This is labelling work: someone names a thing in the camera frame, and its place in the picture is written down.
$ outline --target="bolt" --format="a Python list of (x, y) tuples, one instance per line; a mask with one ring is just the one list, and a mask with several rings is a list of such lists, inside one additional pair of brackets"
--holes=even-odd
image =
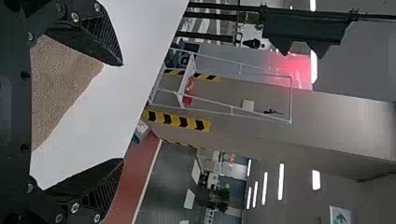
[(94, 223), (98, 223), (100, 221), (100, 214), (96, 214), (95, 217), (93, 218)]
[(62, 5), (59, 2), (55, 3), (55, 8), (56, 8), (56, 11), (62, 12)]
[(78, 209), (79, 209), (79, 203), (74, 203), (70, 211), (72, 212), (72, 214), (75, 214), (78, 211)]
[(76, 12), (72, 12), (70, 14), (70, 18), (72, 19), (72, 22), (75, 22), (75, 23), (79, 22), (79, 16)]
[(32, 193), (35, 186), (32, 183), (27, 184), (27, 193)]
[(93, 7), (95, 8), (95, 11), (96, 12), (100, 12), (100, 5), (99, 5), (99, 3), (95, 3), (94, 5), (93, 5)]
[[(25, 79), (28, 79), (29, 77), (22, 77), (21, 76), (21, 78), (23, 79), (23, 80), (25, 80)], [(25, 145), (25, 144), (23, 144), (23, 145), (21, 145), (21, 148), (20, 148), (20, 150), (21, 150), (21, 152), (27, 152), (27, 151), (29, 151), (29, 146), (28, 145)]]
[(28, 31), (27, 32), (27, 40), (32, 42), (34, 39), (35, 39), (35, 37), (33, 36), (33, 34), (30, 31)]
[(64, 215), (62, 213), (60, 213), (60, 214), (58, 214), (58, 216), (56, 216), (55, 223), (60, 223), (60, 222), (62, 222), (62, 220), (64, 220)]

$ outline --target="white metal railing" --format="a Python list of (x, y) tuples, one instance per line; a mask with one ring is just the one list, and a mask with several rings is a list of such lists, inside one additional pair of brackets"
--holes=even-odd
[[(165, 107), (165, 108), (184, 109), (184, 110), (189, 110), (189, 111), (198, 111), (198, 112), (214, 113), (214, 114), (221, 114), (221, 115), (228, 115), (228, 116), (237, 116), (237, 117), (248, 118), (248, 119), (267, 119), (267, 120), (273, 120), (273, 121), (277, 121), (277, 122), (291, 124), (291, 122), (292, 122), (292, 89), (293, 89), (293, 87), (292, 87), (292, 77), (291, 76), (285, 76), (283, 74), (278, 74), (278, 73), (273, 73), (273, 72), (271, 72), (272, 74), (268, 74), (269, 72), (267, 72), (266, 69), (258, 67), (258, 66), (249, 65), (249, 64), (246, 64), (246, 63), (234, 62), (234, 61), (231, 61), (231, 60), (221, 59), (221, 58), (218, 58), (218, 57), (214, 57), (214, 56), (210, 56), (210, 55), (204, 55), (204, 54), (200, 54), (200, 53), (195, 53), (195, 52), (187, 51), (187, 50), (184, 50), (184, 49), (173, 49), (173, 48), (171, 48), (171, 50), (190, 54), (189, 62), (188, 62), (187, 67), (185, 69), (184, 76), (182, 78), (181, 84), (180, 84), (180, 86), (179, 86), (177, 91), (170, 91), (170, 90), (161, 88), (160, 85), (161, 85), (161, 81), (163, 79), (163, 71), (165, 69), (165, 66), (163, 65), (163, 67), (162, 67), (162, 69), (160, 71), (160, 74), (158, 75), (157, 80), (156, 80), (156, 82), (154, 84), (153, 91), (151, 92), (151, 95), (150, 95), (150, 97), (148, 99), (148, 102), (151, 105), (161, 106), (161, 107)], [(195, 72), (198, 72), (198, 71), (202, 72), (202, 73), (204, 72), (204, 70), (197, 70), (196, 64), (195, 64), (195, 57), (196, 56), (204, 57), (204, 58), (211, 59), (211, 60), (218, 60), (218, 61), (222, 61), (222, 62), (226, 62), (226, 63), (238, 64), (238, 68), (239, 69), (238, 69), (237, 75), (244, 75), (244, 79), (248, 79), (247, 76), (249, 76), (249, 75), (255, 76), (255, 77), (257, 77), (257, 76), (266, 76), (266, 77), (281, 77), (281, 78), (285, 78), (286, 80), (289, 81), (289, 84), (290, 84), (289, 114), (285, 118), (281, 118), (281, 117), (274, 116), (274, 115), (271, 115), (271, 114), (264, 114), (264, 113), (259, 113), (259, 112), (255, 112), (255, 111), (251, 111), (251, 110), (246, 110), (246, 109), (242, 108), (241, 106), (224, 104), (222, 102), (213, 101), (213, 100), (202, 98), (202, 97), (199, 97), (199, 96), (194, 96), (194, 95), (187, 94), (186, 92), (184, 92), (184, 90), (185, 90), (186, 85), (188, 83), (188, 79)], [(250, 69), (251, 68), (257, 69), (258, 71), (262, 71), (262, 73), (244, 74), (243, 73), (244, 67), (250, 68)], [(220, 77), (226, 77), (221, 72), (218, 72), (218, 73), (213, 74), (213, 75), (220, 76)], [(227, 77), (227, 78), (238, 79), (238, 78), (235, 78), (235, 76)], [(178, 101), (178, 106), (163, 105), (163, 104), (154, 103), (154, 98), (155, 98), (155, 95), (158, 93), (158, 91), (167, 92), (167, 93), (171, 93), (171, 94), (175, 95), (176, 98), (177, 98), (177, 101)], [(197, 100), (197, 101), (207, 102), (207, 103), (210, 103), (210, 104), (213, 104), (213, 105), (224, 106), (224, 107), (229, 109), (229, 112), (220, 112), (220, 111), (208, 110), (208, 109), (202, 109), (202, 108), (186, 107), (186, 106), (184, 106), (184, 104), (182, 102), (183, 97), (190, 97), (190, 98), (192, 98), (194, 100)]]

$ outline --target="gray wall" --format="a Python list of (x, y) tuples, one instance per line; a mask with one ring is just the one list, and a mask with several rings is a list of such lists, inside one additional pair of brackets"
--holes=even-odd
[[(262, 205), (263, 173), (268, 172), (266, 204)], [(243, 223), (330, 224), (329, 205), (351, 210), (352, 224), (393, 223), (396, 176), (356, 183), (339, 176), (321, 174), (321, 189), (311, 189), (309, 170), (290, 168), (285, 163), (284, 199), (277, 200), (278, 164), (252, 163), (247, 186), (259, 182), (257, 207), (245, 210)]]
[[(308, 9), (309, 0), (294, 0), (294, 8)], [(396, 14), (396, 1), (317, 0), (317, 10)], [(315, 91), (358, 96), (381, 101), (396, 100), (395, 23), (352, 23), (343, 43), (331, 47), (318, 62)]]
[[(241, 105), (244, 98), (249, 98), (260, 108), (257, 111), (269, 107), (279, 109), (280, 105), (286, 104), (283, 88), (257, 85), (226, 78), (220, 83), (196, 81), (195, 95), (233, 105)], [(209, 107), (195, 102), (195, 106), (198, 105)], [(273, 162), (287, 160), (295, 166), (305, 165), (353, 179), (394, 171), (396, 140), (393, 104), (294, 90), (291, 125), (204, 112), (152, 109), (212, 122), (210, 133), (153, 126), (156, 134), (168, 139)]]

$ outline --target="black metal beam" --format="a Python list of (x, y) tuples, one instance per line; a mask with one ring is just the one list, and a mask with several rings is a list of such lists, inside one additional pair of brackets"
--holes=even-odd
[(215, 40), (215, 41), (218, 40), (221, 42), (228, 42), (228, 43), (234, 42), (234, 38), (232, 35), (210, 35), (210, 34), (177, 31), (175, 36), (183, 36), (187, 38), (198, 38), (198, 39), (207, 39), (207, 40)]
[(225, 14), (203, 13), (203, 12), (185, 12), (184, 17), (221, 20), (221, 21), (236, 21), (238, 19), (237, 15), (225, 15)]

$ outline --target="beige material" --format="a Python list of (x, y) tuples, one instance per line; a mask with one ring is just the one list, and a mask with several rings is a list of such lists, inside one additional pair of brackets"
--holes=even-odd
[(31, 49), (31, 59), (32, 148), (36, 149), (102, 71), (104, 64), (44, 35)]

